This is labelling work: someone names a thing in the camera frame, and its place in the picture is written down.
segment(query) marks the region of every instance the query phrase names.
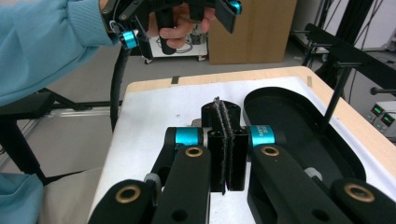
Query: blue fabric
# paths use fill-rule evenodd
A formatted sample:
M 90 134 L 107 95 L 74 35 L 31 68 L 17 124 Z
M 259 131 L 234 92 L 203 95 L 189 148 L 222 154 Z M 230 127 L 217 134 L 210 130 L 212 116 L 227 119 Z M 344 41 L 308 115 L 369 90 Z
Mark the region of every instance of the blue fabric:
M 98 0 L 0 6 L 0 106 L 38 91 L 114 46 Z
M 0 174 L 0 224 L 36 224 L 43 193 L 36 175 Z

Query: light blue sweatshirt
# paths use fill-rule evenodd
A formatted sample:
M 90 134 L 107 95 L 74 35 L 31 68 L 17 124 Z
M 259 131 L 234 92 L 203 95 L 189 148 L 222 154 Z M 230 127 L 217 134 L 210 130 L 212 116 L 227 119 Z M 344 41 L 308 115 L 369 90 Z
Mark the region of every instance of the light blue sweatshirt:
M 38 91 L 113 46 L 98 0 L 0 6 L 0 106 Z

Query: person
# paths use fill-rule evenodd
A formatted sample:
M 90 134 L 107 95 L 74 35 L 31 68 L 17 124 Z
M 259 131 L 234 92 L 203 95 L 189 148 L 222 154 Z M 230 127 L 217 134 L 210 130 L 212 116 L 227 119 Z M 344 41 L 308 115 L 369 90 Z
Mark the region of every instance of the person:
M 0 6 L 0 106 L 48 86 L 86 63 L 100 46 L 118 45 L 106 30 L 100 9 L 107 0 L 38 0 Z M 186 4 L 174 7 L 176 28 L 158 32 L 154 13 L 147 34 L 168 39 L 171 48 L 181 48 L 192 22 L 184 14 Z M 215 19 L 214 9 L 205 9 L 202 29 L 207 32 Z

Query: black handle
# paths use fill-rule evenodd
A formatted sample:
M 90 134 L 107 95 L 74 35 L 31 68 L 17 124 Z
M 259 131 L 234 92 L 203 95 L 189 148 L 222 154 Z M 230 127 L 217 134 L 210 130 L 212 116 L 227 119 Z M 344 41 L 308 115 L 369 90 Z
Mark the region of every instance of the black handle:
M 161 11 L 155 12 L 155 17 L 157 19 L 158 30 L 160 31 L 162 28 L 174 28 L 174 19 L 173 19 L 173 11 L 172 8 L 169 7 L 167 9 L 163 9 Z M 163 49 L 163 53 L 167 55 L 174 54 L 176 49 L 170 48 L 166 44 L 166 39 L 160 37 L 161 40 L 161 48 Z

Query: human hand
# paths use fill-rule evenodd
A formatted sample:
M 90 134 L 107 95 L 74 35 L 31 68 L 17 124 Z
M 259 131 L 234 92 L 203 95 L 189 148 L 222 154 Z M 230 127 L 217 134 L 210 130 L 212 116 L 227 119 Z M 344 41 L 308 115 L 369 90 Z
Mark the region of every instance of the human hand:
M 193 28 L 192 21 L 186 16 L 190 15 L 189 5 L 182 4 L 173 8 L 176 28 L 162 28 L 158 31 L 155 13 L 150 13 L 147 35 L 154 37 L 160 35 L 167 39 L 166 44 L 173 49 L 180 49 L 186 43 L 186 34 L 190 33 Z M 204 33 L 209 30 L 210 22 L 215 20 L 215 9 L 206 7 L 204 18 L 201 21 L 201 29 Z

